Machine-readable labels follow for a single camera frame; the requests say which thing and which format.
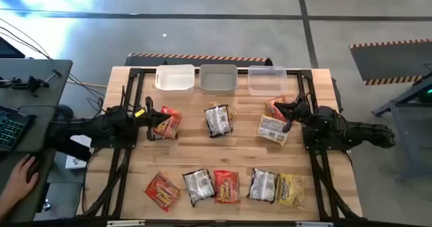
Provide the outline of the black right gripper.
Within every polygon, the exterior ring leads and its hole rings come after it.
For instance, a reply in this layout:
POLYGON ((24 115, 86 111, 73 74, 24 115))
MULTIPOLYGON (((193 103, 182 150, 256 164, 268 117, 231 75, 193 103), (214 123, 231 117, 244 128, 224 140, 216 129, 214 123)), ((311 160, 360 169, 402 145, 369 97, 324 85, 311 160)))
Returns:
POLYGON ((298 95, 296 100, 291 103, 275 102, 274 106, 279 110, 282 116, 287 120, 283 128, 283 132, 289 132, 292 127, 292 122, 303 122, 305 117, 309 115, 309 103, 305 95, 298 95))

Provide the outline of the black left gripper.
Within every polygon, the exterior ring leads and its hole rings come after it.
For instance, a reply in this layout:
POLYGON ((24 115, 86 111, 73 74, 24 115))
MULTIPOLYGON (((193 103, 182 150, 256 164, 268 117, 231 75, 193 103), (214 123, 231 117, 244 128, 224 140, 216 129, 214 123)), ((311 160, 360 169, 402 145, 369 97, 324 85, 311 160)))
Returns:
POLYGON ((153 100, 150 97, 145 98, 145 107, 134 113, 134 122, 137 127, 147 127, 146 137, 149 141, 155 141, 153 128, 169 120, 170 114, 161 113, 153 109, 153 100))

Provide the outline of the red Maruchan noodle pack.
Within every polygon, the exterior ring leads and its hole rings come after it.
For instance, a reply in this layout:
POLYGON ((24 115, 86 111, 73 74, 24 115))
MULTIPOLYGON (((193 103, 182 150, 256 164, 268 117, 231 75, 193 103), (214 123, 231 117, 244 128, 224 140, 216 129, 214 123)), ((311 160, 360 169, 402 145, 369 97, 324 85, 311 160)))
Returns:
POLYGON ((286 99, 283 95, 266 101, 265 107, 266 107, 268 115, 272 118, 275 118, 277 120, 281 120, 281 121, 285 122, 286 119, 285 119, 284 115, 275 106, 276 103, 285 103, 285 102, 286 102, 286 99))
POLYGON ((181 188, 165 172, 159 171, 144 192, 163 211, 168 212, 180 198, 181 188))
POLYGON ((215 177, 215 202, 239 203, 240 180, 237 171, 214 170, 215 177))
POLYGON ((176 139, 178 137, 178 126, 183 118, 183 114, 176 109, 166 106, 161 108, 161 113, 169 114, 171 117, 158 125, 153 132, 162 138, 176 139))

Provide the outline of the silver snack packet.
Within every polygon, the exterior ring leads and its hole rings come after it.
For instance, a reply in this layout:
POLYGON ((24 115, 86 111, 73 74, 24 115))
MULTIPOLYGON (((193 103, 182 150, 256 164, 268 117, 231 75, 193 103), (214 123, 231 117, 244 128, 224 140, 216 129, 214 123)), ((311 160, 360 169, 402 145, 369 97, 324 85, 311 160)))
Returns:
POLYGON ((216 105, 205 110, 205 121, 211 138, 232 133, 229 105, 216 105))
POLYGON ((215 197, 215 189, 208 169, 202 168, 182 176, 193 207, 197 201, 215 197))
POLYGON ((273 203, 276 197, 279 175, 273 172, 252 169, 252 179, 247 197, 252 200, 273 203))

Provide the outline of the person's forearm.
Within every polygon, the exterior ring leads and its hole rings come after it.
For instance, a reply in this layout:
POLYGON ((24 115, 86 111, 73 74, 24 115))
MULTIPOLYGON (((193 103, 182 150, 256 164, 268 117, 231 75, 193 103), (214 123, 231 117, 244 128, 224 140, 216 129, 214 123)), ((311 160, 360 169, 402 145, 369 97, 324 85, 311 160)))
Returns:
POLYGON ((0 194, 0 221, 8 214, 12 207, 19 201, 19 195, 13 184, 7 184, 0 194))

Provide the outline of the clear plastic bin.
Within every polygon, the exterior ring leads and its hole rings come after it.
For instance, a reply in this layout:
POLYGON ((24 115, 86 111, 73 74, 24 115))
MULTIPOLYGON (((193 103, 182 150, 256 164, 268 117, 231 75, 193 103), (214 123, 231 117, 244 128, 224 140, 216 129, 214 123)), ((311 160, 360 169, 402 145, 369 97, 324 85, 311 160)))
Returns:
POLYGON ((281 66, 250 66, 248 93, 253 96, 280 96, 288 92, 286 69, 281 66))

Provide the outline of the white plastic bin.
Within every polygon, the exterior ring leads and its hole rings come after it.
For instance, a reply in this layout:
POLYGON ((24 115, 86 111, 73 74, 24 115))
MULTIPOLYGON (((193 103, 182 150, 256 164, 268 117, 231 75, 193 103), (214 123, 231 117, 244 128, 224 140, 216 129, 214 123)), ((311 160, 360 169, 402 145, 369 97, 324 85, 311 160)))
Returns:
POLYGON ((191 93, 195 85, 192 64, 162 65, 156 69, 155 87, 167 93, 191 93))

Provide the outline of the grey plastic bin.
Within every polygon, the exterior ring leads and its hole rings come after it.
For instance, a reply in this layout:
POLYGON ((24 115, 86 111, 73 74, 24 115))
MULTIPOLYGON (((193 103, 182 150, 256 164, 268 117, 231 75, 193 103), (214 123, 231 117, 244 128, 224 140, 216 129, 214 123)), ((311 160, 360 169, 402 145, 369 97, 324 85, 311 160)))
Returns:
POLYGON ((203 64, 199 85, 208 94, 232 94, 238 86, 238 68, 232 64, 203 64))

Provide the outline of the black angled bar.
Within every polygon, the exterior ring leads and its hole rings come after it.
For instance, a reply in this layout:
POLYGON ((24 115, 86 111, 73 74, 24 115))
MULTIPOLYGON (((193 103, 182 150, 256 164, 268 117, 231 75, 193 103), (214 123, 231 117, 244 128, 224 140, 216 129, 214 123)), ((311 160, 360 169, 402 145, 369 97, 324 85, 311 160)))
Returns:
POLYGON ((91 156, 90 149, 71 139, 72 136, 77 135, 76 132, 70 132, 68 130, 49 130, 46 133, 45 142, 52 149, 88 162, 91 156))

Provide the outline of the white box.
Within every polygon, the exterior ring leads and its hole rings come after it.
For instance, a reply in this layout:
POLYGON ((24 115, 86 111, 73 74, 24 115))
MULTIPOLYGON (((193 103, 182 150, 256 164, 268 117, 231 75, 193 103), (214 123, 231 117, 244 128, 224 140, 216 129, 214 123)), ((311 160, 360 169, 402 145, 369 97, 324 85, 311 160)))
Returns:
MULTIPOLYGON (((76 143, 79 143, 79 144, 87 147, 88 151, 90 153, 93 152, 93 149, 90 147, 90 144, 92 141, 92 139, 90 137, 87 137, 85 135, 74 135, 74 136, 71 136, 70 139, 76 143)), ((76 169, 83 169, 85 167, 86 167, 85 161, 82 161, 82 160, 77 159, 75 157, 72 157, 70 155, 68 155, 66 157, 65 169, 76 170, 76 169)))

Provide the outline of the black round device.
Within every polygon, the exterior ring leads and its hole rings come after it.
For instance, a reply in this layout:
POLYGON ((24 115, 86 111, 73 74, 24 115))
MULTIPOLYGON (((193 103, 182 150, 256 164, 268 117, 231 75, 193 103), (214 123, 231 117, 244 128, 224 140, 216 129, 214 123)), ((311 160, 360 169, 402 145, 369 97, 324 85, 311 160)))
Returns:
POLYGON ((63 104, 58 105, 54 116, 55 121, 68 121, 72 120, 73 118, 74 111, 71 109, 71 107, 63 104))

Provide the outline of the hazard-striped floor mat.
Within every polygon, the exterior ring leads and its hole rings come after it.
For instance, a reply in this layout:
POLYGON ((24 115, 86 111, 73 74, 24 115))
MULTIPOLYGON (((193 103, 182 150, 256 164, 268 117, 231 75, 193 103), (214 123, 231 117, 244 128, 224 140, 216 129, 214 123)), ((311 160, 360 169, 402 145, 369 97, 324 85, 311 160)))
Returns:
POLYGON ((432 73, 432 39, 351 44, 349 50, 367 86, 417 82, 432 73))

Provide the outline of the grey desk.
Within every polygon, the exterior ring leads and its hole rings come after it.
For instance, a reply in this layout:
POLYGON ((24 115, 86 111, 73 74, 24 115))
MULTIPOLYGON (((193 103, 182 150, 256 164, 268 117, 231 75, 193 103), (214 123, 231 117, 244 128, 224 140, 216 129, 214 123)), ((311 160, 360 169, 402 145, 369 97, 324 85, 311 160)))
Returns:
POLYGON ((41 208, 47 191, 47 178, 53 164, 55 150, 45 143, 48 125, 55 114, 66 80, 72 68, 72 61, 64 59, 0 59, 0 77, 21 78, 24 82, 30 76, 46 80, 53 72, 58 75, 49 81, 48 88, 39 88, 32 96, 27 91, 0 89, 0 105, 19 109, 36 116, 28 132, 13 151, 0 149, 0 192, 14 166, 26 155, 39 153, 38 181, 32 191, 10 211, 5 219, 7 224, 31 222, 41 208))

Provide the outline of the blue-grey metal table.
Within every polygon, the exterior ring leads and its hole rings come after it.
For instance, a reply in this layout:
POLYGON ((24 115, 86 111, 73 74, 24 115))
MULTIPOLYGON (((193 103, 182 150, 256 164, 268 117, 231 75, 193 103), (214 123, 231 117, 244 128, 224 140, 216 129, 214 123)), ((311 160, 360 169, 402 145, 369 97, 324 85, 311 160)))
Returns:
POLYGON ((432 103, 421 103, 419 93, 432 86, 432 73, 374 109, 375 117, 390 113, 397 131, 403 164, 398 180, 432 176, 432 103))

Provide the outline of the green-lit device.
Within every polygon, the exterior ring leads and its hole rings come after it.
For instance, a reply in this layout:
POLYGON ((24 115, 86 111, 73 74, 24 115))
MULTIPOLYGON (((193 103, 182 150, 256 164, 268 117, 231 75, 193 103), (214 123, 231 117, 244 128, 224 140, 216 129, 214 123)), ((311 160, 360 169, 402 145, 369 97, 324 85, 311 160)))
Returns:
POLYGON ((432 103, 432 86, 421 91, 418 94, 418 99, 421 103, 432 103))

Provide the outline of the black backlit keyboard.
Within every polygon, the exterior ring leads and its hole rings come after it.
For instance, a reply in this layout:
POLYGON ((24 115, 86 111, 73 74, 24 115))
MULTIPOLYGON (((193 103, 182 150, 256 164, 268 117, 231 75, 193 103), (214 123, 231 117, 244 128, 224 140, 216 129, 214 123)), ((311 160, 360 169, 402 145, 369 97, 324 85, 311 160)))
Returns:
POLYGON ((13 151, 35 118, 35 115, 0 105, 0 151, 13 151))

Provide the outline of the person's hand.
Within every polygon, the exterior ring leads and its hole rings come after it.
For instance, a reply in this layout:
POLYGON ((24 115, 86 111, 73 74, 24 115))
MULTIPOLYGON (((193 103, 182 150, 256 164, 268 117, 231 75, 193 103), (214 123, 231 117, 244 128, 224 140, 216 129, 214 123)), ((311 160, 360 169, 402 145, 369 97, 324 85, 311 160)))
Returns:
POLYGON ((35 156, 26 155, 14 167, 7 183, 7 195, 12 200, 23 199, 33 189, 38 180, 38 172, 31 173, 31 169, 37 165, 35 156))

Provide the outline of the dark monitor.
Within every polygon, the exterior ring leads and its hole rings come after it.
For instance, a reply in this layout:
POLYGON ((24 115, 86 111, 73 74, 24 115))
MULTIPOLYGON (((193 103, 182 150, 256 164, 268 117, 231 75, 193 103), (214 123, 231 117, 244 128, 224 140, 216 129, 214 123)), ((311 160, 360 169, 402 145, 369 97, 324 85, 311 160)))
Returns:
POLYGON ((0 37, 0 58, 25 58, 25 55, 0 37))

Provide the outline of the black clamp mount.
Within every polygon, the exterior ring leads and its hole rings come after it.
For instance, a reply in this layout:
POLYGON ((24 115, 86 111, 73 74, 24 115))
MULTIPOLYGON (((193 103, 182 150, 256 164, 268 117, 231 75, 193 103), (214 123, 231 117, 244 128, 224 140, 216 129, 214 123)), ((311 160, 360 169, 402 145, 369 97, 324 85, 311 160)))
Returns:
POLYGON ((41 79, 36 79, 33 76, 29 76, 27 82, 21 82, 20 79, 13 79, 11 82, 11 88, 21 91, 27 91, 33 97, 38 98, 36 91, 39 88, 49 88, 49 84, 41 79))

